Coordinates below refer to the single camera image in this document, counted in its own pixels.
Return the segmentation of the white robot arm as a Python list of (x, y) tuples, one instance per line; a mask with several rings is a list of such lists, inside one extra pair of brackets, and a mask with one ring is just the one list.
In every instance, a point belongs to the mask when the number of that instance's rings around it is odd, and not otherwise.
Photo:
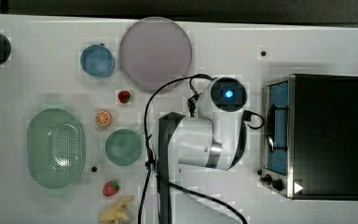
[(247, 93), (235, 78), (215, 78), (197, 97), (194, 116), (170, 112), (158, 119), (151, 137), (156, 155), (158, 224), (229, 224), (232, 218), (199, 203), (204, 195), (185, 189), (181, 165), (229, 170), (241, 159), (249, 119)]

